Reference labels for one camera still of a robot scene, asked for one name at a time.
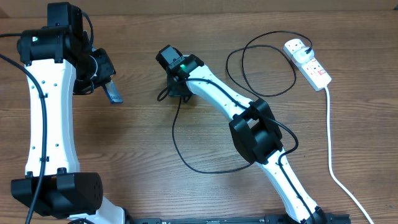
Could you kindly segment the blue Galaxy smartphone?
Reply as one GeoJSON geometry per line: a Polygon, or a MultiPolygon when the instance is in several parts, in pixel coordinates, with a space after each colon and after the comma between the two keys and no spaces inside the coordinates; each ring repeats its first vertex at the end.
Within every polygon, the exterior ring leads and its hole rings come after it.
{"type": "Polygon", "coordinates": [[[115,83],[111,80],[110,82],[102,85],[106,96],[108,97],[110,103],[112,104],[121,104],[123,103],[123,98],[120,95],[115,83]]]}

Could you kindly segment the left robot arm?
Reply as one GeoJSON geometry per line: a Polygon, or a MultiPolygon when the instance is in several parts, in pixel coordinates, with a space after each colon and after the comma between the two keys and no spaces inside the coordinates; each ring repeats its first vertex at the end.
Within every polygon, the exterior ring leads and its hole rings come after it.
{"type": "Polygon", "coordinates": [[[121,103],[114,66],[85,31],[88,15],[68,2],[47,6],[47,25],[18,35],[17,50],[30,93],[30,149],[25,176],[11,182],[12,196],[37,213],[70,223],[130,223],[128,212],[103,193],[96,172],[82,172],[73,135],[73,97],[98,87],[121,103]]]}

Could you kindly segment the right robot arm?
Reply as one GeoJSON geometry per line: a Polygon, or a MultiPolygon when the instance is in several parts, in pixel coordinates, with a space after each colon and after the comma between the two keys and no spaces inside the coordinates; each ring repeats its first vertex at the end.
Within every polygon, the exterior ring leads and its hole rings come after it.
{"type": "Polygon", "coordinates": [[[228,120],[233,144],[249,164],[257,164],[279,194],[292,223],[326,223],[326,215],[306,193],[292,170],[282,144],[282,131],[295,134],[275,120],[270,106],[261,98],[252,100],[223,83],[197,56],[183,55],[167,45],[156,56],[170,80],[158,99],[183,88],[180,100],[197,95],[228,120]]]}

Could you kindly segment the white charger plug adapter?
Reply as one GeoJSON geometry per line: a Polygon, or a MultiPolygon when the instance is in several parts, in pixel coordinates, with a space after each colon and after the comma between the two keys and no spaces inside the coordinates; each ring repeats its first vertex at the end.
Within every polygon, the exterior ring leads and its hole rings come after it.
{"type": "Polygon", "coordinates": [[[315,53],[310,47],[303,47],[300,50],[295,51],[293,54],[293,61],[296,66],[300,67],[314,58],[315,53]]]}

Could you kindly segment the white power strip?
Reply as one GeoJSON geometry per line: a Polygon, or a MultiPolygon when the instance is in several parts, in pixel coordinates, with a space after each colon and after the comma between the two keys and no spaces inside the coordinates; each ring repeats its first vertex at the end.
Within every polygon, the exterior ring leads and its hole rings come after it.
{"type": "MultiPolygon", "coordinates": [[[[284,44],[283,50],[292,60],[292,54],[303,47],[307,46],[300,39],[292,39],[284,44]]],[[[311,84],[315,91],[324,89],[331,82],[331,76],[329,76],[327,71],[321,66],[320,62],[315,58],[315,56],[306,64],[296,67],[304,75],[306,80],[309,82],[309,84],[311,84]]]]}

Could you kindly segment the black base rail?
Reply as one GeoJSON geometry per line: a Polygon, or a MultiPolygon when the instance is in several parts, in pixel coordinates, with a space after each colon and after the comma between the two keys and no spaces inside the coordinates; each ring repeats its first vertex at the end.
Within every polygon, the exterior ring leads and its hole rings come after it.
{"type": "Polygon", "coordinates": [[[264,217],[242,218],[186,218],[162,220],[160,218],[137,218],[134,224],[285,224],[294,223],[288,215],[266,215],[264,217]]]}

